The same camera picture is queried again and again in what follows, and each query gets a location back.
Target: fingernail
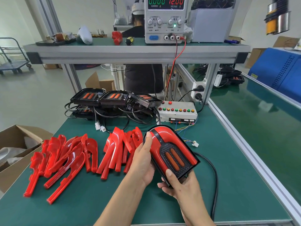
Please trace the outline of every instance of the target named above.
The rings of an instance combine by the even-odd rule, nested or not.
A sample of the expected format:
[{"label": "fingernail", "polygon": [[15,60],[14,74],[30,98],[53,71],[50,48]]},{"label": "fingernail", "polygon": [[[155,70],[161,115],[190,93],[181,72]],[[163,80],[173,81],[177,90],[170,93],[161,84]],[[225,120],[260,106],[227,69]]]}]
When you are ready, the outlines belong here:
[{"label": "fingernail", "polygon": [[172,175],[172,172],[170,169],[167,169],[166,172],[165,172],[166,176],[171,176]]}]

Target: person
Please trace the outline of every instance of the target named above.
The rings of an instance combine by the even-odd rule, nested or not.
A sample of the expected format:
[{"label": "person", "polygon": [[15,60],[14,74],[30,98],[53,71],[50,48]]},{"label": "person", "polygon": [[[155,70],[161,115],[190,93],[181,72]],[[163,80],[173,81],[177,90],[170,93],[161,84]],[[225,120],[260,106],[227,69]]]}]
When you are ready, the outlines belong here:
[{"label": "person", "polygon": [[[136,0],[133,4],[131,24],[134,27],[124,31],[122,37],[144,38],[144,0]],[[164,100],[163,87],[162,64],[126,64],[126,91],[156,95]]]},{"label": "person", "polygon": [[[150,154],[152,141],[151,134],[147,132],[145,144],[141,144],[136,149],[129,172],[120,183],[94,226],[131,225],[143,191],[152,181],[155,172]],[[173,189],[170,189],[165,182],[157,185],[164,193],[177,199],[186,225],[214,226],[215,224],[206,210],[200,185],[194,171],[189,173],[182,184],[170,169],[166,170],[166,177]]]}]

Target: black shirt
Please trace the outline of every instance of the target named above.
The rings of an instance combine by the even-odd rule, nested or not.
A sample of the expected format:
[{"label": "black shirt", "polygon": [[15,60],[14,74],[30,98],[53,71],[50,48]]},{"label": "black shirt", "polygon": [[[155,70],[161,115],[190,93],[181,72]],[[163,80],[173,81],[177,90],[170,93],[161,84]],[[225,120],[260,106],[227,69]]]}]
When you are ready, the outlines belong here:
[{"label": "black shirt", "polygon": [[[122,33],[122,37],[144,38],[144,26],[136,26]],[[163,90],[162,64],[153,64],[156,76],[156,93]],[[126,64],[124,89],[130,92],[155,93],[152,64]]]}]

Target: digital display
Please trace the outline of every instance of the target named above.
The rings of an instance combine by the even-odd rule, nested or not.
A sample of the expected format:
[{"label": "digital display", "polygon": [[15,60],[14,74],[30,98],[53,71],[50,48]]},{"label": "digital display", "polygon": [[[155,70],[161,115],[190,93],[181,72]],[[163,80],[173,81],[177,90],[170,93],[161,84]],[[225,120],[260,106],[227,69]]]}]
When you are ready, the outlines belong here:
[{"label": "digital display", "polygon": [[148,0],[148,9],[182,10],[185,0]]}]

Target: white cap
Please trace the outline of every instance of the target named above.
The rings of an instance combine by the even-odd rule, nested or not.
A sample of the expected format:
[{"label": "white cap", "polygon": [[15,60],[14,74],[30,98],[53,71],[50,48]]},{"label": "white cap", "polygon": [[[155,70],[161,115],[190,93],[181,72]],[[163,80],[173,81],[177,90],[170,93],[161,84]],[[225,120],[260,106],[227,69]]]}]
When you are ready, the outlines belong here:
[{"label": "white cap", "polygon": [[139,2],[136,2],[132,6],[132,13],[134,15],[144,15],[144,2],[143,0],[139,0]]}]

